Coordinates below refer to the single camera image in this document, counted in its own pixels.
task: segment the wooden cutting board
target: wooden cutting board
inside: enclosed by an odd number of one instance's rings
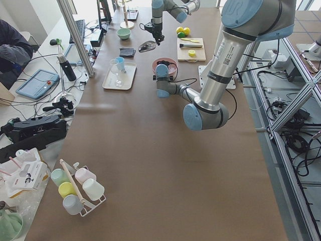
[[[188,62],[198,62],[198,61],[206,61],[205,49],[203,38],[186,38],[191,40],[198,40],[199,43],[192,43],[190,41],[182,40],[177,38],[177,59],[178,61],[188,61]],[[202,44],[202,48],[180,48],[180,44]],[[191,57],[189,56],[189,50],[194,49],[196,51],[196,55]]]

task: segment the yellow lemon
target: yellow lemon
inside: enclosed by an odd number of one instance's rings
[[[182,32],[183,30],[184,30],[183,27],[178,27],[178,28],[176,29],[176,33],[178,34],[178,33]]]
[[[183,33],[187,36],[188,34],[191,33],[190,28],[183,28]]]

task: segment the blue cup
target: blue cup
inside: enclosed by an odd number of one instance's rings
[[[117,57],[116,60],[118,61],[117,68],[122,71],[125,71],[125,59],[123,57]]]

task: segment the brown table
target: brown table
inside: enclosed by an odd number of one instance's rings
[[[115,35],[122,15],[113,19],[60,155],[70,164],[88,165],[105,186],[107,201],[85,218],[71,216],[50,181],[26,240],[287,240],[242,85],[232,91],[236,115],[217,130],[189,130],[182,117],[186,101],[157,98],[152,61],[177,59],[180,24],[169,14],[161,46],[133,59],[132,89],[103,90],[118,48],[137,49],[151,40],[138,27],[151,10],[139,11],[127,41]],[[191,28],[191,37],[204,38],[210,60],[219,11],[200,9],[181,25]],[[179,79],[197,77],[198,65],[179,63]],[[229,94],[222,102],[233,112]]]

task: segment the black jacket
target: black jacket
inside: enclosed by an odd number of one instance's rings
[[[7,22],[0,20],[0,82],[10,88],[21,70],[32,58],[33,48],[28,41]]]

